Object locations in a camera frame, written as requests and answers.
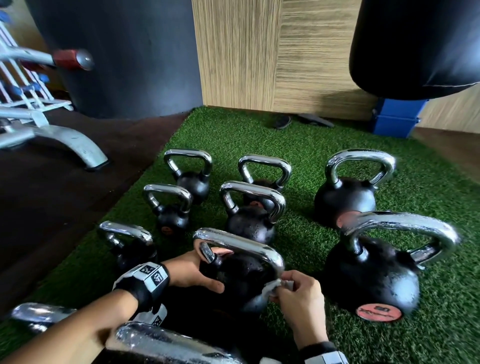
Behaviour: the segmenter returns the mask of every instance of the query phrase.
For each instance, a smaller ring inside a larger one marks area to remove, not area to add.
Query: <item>dark brown floor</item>
[[[480,183],[480,134],[416,128],[413,137],[435,149],[460,171]]]
[[[96,172],[55,141],[37,138],[0,150],[0,313],[61,262],[141,176],[187,114],[141,121],[95,120],[65,109],[47,113],[111,159]]]

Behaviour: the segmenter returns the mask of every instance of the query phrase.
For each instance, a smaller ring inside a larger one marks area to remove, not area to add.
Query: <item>black punching bag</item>
[[[480,82],[479,0],[362,0],[350,75],[379,97],[421,100]]]
[[[78,110],[144,118],[201,106],[191,0],[26,0],[50,51],[86,49],[91,71],[59,69]]]

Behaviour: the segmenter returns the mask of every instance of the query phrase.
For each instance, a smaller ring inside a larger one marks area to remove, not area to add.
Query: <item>hand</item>
[[[225,248],[212,248],[212,251],[218,255],[231,253],[231,250]],[[162,262],[170,274],[169,285],[177,287],[203,286],[213,292],[222,293],[225,290],[222,282],[205,277],[200,273],[200,261],[200,256],[196,251],[192,250]]]
[[[298,349],[328,341],[325,302],[320,283],[297,270],[283,272],[281,278],[294,281],[294,291],[277,287],[278,297],[271,297],[271,301],[280,303]]]

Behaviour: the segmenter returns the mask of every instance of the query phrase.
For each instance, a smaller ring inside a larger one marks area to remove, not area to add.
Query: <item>artificial grass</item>
[[[407,211],[439,218],[455,225],[463,236],[460,248],[420,273],[422,299],[412,317],[393,324],[363,321],[327,302],[329,337],[350,363],[476,363],[479,328],[480,189],[459,175],[433,150],[415,140],[395,139],[337,126],[332,129],[292,123],[282,131],[268,128],[269,113],[219,108],[196,109],[165,147],[198,148],[214,159],[210,196],[191,212],[191,227],[183,242],[171,242],[155,231],[155,218],[142,199],[148,183],[173,183],[163,159],[157,159],[104,219],[141,225],[154,233],[162,258],[190,250],[191,232],[200,227],[222,229],[226,214],[218,196],[221,183],[239,180],[237,161],[245,154],[281,157],[293,167],[283,191],[287,212],[277,225],[272,246],[284,257],[287,269],[313,273],[322,268],[338,241],[335,231],[312,221],[313,198],[324,181],[324,165],[335,152],[372,148],[397,158],[394,179],[376,193],[377,209]],[[180,159],[182,168],[199,168],[195,159]],[[279,171],[249,165],[254,177]],[[371,177],[378,166],[346,162],[340,175]],[[375,231],[404,249],[425,241],[395,231]],[[111,289],[116,278],[114,259],[94,231],[53,270],[28,301],[81,307]],[[263,319],[271,330],[290,336],[277,306],[269,304]],[[0,357],[18,348],[30,334],[13,322],[0,325]],[[286,357],[284,362],[291,361]]]

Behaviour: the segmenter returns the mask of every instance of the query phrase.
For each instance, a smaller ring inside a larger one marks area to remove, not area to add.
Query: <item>chrome handle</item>
[[[365,256],[359,236],[370,229],[392,229],[416,232],[432,237],[432,242],[409,251],[417,265],[432,263],[452,252],[460,244],[460,236],[449,224],[427,216],[407,212],[372,211],[355,215],[342,227],[340,239],[347,248]]]
[[[25,322],[33,332],[39,333],[70,316],[75,311],[77,310],[74,308],[27,302],[16,306],[10,312],[10,317]]]
[[[266,166],[277,167],[282,170],[282,175],[274,182],[275,189],[281,189],[285,186],[292,175],[292,166],[286,160],[276,158],[260,156],[257,154],[248,154],[239,159],[238,168],[240,175],[244,182],[253,183],[253,177],[247,168],[247,163],[259,163]]]
[[[334,154],[325,166],[326,183],[332,184],[335,188],[342,185],[342,181],[338,178],[337,167],[347,160],[369,160],[379,162],[382,165],[380,172],[370,180],[370,183],[376,189],[378,186],[392,177],[395,170],[395,157],[386,152],[373,149],[347,149]]]
[[[207,262],[211,263],[213,261],[212,257],[215,255],[205,242],[233,250],[234,252],[247,253],[261,259],[273,268],[278,278],[285,270],[282,256],[272,247],[222,230],[201,228],[193,234],[193,247],[199,254],[205,257]]]
[[[173,156],[201,158],[204,160],[204,168],[200,173],[206,177],[212,172],[212,156],[207,152],[198,149],[169,149],[163,155],[163,160],[171,169],[176,178],[181,176],[182,171],[173,161]]]
[[[166,194],[174,194],[178,196],[181,201],[180,211],[187,214],[192,207],[193,196],[185,188],[176,186],[174,184],[148,184],[144,187],[144,199],[152,207],[152,209],[158,209],[161,211],[162,206],[155,198],[154,194],[163,192]]]
[[[108,350],[129,352],[160,363],[241,364],[242,359],[200,340],[142,322],[127,322],[112,331]]]
[[[137,225],[119,224],[112,221],[104,221],[98,226],[98,234],[105,237],[112,248],[123,249],[125,244],[118,235],[126,235],[136,238],[145,245],[153,245],[153,237],[147,230]]]
[[[274,203],[274,208],[268,216],[271,224],[276,224],[278,219],[283,215],[287,203],[283,195],[273,188],[263,187],[247,182],[229,181],[220,186],[220,196],[227,211],[236,213],[239,207],[233,202],[230,191],[241,192],[244,194],[252,194],[254,196],[266,198]]]

